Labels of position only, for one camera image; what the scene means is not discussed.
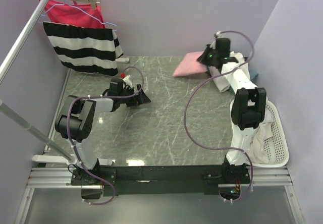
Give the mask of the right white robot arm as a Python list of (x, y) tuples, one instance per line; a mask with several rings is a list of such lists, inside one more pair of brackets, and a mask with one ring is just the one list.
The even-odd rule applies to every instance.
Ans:
[(242, 56), (231, 52), (230, 47), (230, 39), (217, 37), (197, 59), (207, 66), (211, 78), (218, 82), (219, 90), (231, 88), (235, 94), (230, 104), (233, 137), (221, 172), (227, 183), (246, 174), (246, 164), (251, 162), (246, 153), (265, 118), (266, 106), (266, 90), (251, 82), (245, 68), (247, 63)]

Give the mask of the pink t shirt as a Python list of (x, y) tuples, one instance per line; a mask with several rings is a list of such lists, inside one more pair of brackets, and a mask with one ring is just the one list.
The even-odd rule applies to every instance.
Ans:
[(173, 72), (173, 77), (185, 77), (207, 72), (207, 66), (197, 61), (201, 55), (201, 51), (187, 53)]

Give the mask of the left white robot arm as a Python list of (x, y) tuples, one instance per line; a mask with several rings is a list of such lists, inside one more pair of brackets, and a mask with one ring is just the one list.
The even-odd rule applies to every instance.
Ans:
[(101, 178), (99, 159), (87, 140), (92, 131), (94, 115), (114, 112), (121, 104), (132, 107), (150, 102), (141, 85), (134, 87), (128, 78), (112, 79), (109, 88), (98, 97), (68, 96), (55, 121), (55, 130), (71, 144), (73, 160), (68, 165), (75, 167), (75, 180), (94, 185)]

